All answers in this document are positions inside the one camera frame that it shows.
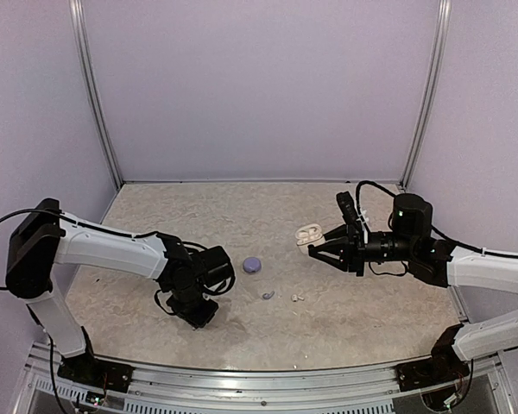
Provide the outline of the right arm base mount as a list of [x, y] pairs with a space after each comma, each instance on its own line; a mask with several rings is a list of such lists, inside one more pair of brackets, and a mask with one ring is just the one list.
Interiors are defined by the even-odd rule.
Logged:
[[395, 367], [401, 392], [436, 386], [471, 374], [470, 363], [461, 360], [452, 348], [455, 335], [463, 327], [460, 323], [447, 328], [426, 358]]

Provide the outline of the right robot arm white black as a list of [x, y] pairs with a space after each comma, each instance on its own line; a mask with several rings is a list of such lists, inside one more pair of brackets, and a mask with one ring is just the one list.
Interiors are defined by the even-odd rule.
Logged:
[[[410, 274], [427, 285], [481, 287], [518, 294], [518, 254], [468, 247], [440, 236], [434, 238], [433, 207], [409, 193], [394, 196], [388, 232], [369, 232], [349, 192], [337, 195], [344, 222], [310, 244], [310, 257], [361, 276], [366, 265], [403, 262]], [[458, 363], [518, 348], [518, 310], [481, 323], [460, 323], [446, 329], [431, 351], [425, 376], [441, 383]]]

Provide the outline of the cream earbud charging case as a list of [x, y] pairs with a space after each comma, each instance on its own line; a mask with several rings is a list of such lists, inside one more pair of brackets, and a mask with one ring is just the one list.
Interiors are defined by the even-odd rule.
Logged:
[[321, 226], [317, 223], [305, 225], [294, 233], [296, 246], [305, 255], [308, 255], [310, 246], [317, 247], [325, 243], [325, 237]]

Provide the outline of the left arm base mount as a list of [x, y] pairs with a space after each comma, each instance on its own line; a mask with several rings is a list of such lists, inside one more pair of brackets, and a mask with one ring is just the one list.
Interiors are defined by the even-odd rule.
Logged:
[[100, 388], [103, 391], [127, 393], [134, 368], [131, 365], [99, 359], [84, 327], [85, 352], [73, 357], [61, 357], [58, 375], [62, 379]]

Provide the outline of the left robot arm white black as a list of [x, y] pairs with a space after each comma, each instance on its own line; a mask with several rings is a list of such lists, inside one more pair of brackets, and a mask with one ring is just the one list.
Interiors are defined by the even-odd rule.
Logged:
[[236, 282], [231, 259], [220, 246], [204, 248], [158, 231], [133, 234], [104, 227], [62, 211], [53, 198], [23, 215], [9, 239], [6, 289], [25, 302], [63, 364], [87, 384], [98, 382], [104, 366], [54, 287], [54, 265], [105, 268], [151, 279], [169, 296], [163, 310], [195, 329], [205, 327], [217, 312], [213, 297], [229, 292]]

